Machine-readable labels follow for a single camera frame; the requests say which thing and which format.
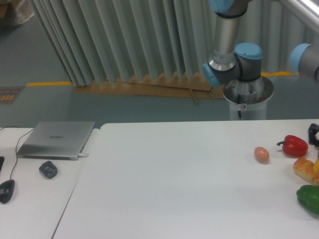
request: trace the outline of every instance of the gray floor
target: gray floor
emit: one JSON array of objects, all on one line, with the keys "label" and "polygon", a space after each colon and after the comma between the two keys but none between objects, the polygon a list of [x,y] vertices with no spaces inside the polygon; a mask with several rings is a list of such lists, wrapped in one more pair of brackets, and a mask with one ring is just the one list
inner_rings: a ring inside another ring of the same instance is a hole
[{"label": "gray floor", "polygon": [[[34,17],[27,24],[0,30],[0,86],[66,81],[67,76]],[[271,77],[274,96],[267,119],[318,119],[319,84],[302,77]],[[0,105],[0,127],[34,127],[42,120],[110,122],[228,120],[225,100],[89,95],[72,86],[26,87],[11,105]]]}]

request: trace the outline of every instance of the black computer mouse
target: black computer mouse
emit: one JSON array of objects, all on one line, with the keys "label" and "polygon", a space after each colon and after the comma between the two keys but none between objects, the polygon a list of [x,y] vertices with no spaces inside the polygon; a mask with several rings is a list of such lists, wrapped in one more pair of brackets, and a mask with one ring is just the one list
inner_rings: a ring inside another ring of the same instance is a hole
[{"label": "black computer mouse", "polygon": [[49,179],[53,178],[58,173],[57,167],[51,161],[42,163],[42,165],[39,167],[39,170],[45,177]]},{"label": "black computer mouse", "polygon": [[14,190],[14,180],[10,179],[0,184],[0,202],[5,204],[10,201],[13,190]]}]

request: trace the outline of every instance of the silver laptop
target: silver laptop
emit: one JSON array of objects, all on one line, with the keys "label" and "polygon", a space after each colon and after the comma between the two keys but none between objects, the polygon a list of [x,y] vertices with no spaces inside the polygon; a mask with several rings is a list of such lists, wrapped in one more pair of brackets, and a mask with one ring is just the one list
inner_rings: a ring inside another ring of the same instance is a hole
[{"label": "silver laptop", "polygon": [[89,139],[95,122],[42,121],[17,152],[20,158],[76,160]]}]

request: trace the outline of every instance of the blue joint cap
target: blue joint cap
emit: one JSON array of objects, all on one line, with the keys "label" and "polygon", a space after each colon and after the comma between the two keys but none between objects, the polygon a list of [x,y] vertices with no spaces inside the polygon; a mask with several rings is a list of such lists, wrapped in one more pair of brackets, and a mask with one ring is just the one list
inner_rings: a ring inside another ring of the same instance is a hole
[{"label": "blue joint cap", "polygon": [[236,45],[235,53],[238,56],[249,60],[261,60],[263,58],[263,53],[260,46],[249,42]]},{"label": "blue joint cap", "polygon": [[289,57],[289,64],[295,71],[299,71],[299,64],[301,61],[301,58],[305,52],[305,50],[311,46],[311,44],[303,43],[297,46],[291,53]]},{"label": "blue joint cap", "polygon": [[219,81],[217,80],[215,74],[213,73],[213,71],[211,70],[211,68],[209,67],[209,65],[207,63],[203,64],[203,72],[204,72],[204,75],[205,75],[207,81],[209,82],[209,84],[212,87],[220,86]]},{"label": "blue joint cap", "polygon": [[230,9],[235,0],[209,0],[210,6],[217,13],[223,13]]}]

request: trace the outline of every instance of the laptop logo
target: laptop logo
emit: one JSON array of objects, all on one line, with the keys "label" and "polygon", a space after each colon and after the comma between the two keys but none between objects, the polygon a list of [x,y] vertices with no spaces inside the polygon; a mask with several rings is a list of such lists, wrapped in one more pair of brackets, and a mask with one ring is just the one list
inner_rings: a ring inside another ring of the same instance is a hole
[{"label": "laptop logo", "polygon": [[50,136],[50,138],[64,138],[64,136]]}]

